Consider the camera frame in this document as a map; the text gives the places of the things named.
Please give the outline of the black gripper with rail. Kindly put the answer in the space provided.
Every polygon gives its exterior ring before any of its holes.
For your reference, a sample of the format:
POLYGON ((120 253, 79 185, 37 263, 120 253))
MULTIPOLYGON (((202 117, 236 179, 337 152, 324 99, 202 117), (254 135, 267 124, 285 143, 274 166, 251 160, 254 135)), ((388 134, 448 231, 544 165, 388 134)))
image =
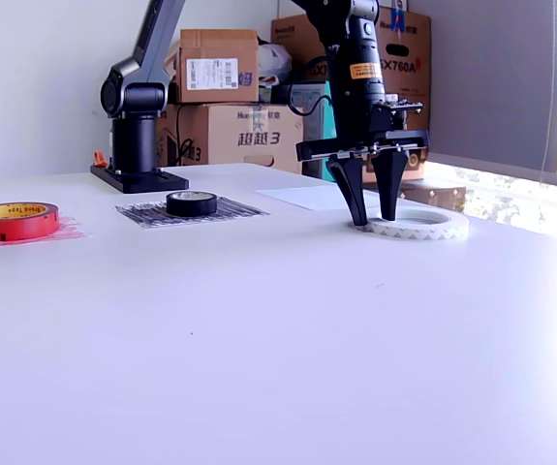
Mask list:
POLYGON ((368 223, 361 158, 371 159, 382 218, 394 221, 408 154, 429 145, 426 130, 407 128, 407 116, 423 110, 423 103, 409 102, 394 94, 389 98, 378 94, 343 96, 334 112, 336 137, 299 143, 296 146, 297 159, 308 162, 328 158, 325 165, 334 177, 356 227, 368 223))

